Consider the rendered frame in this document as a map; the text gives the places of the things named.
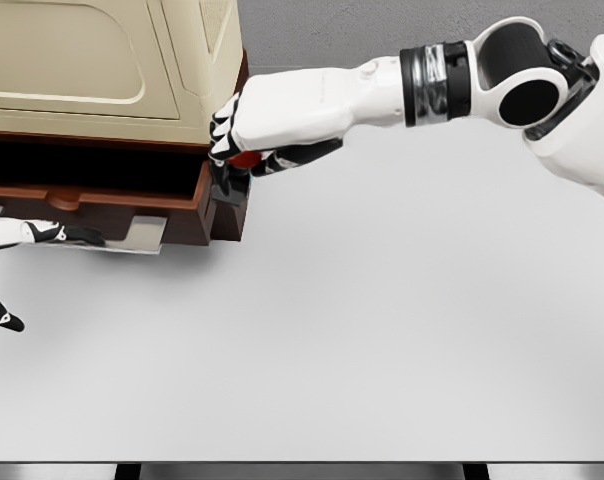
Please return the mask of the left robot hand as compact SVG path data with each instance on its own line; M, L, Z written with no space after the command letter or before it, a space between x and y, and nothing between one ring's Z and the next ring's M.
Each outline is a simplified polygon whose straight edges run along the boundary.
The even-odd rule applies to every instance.
M79 243L104 247L103 234L93 228L50 220L0 218L0 250L21 244ZM0 301L0 327L22 332L24 322Z

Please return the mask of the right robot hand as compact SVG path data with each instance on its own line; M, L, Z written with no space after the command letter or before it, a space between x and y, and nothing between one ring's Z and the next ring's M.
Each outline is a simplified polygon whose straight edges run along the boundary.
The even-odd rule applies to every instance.
M219 173L256 177L314 162L343 146L353 119L342 97L346 69L257 75L212 117L209 157Z

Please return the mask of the brown wooden cabinet drawer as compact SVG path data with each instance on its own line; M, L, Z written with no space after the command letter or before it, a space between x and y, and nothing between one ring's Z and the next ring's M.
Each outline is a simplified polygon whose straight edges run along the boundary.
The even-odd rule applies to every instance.
M5 217L88 226L99 230L108 241L123 241L131 236L134 220L158 219L164 225L161 244L207 246L212 240L216 210L211 204L208 166L196 161L176 179L187 181L192 192L154 193L0 182L0 207Z

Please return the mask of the beige cabinet with brown base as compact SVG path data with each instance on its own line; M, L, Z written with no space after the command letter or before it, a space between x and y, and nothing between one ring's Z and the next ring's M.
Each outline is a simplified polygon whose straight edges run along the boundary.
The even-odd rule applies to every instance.
M212 114L245 84L237 0L0 0L0 182L189 194ZM210 198L212 241L246 208ZM115 249L152 251L134 220Z

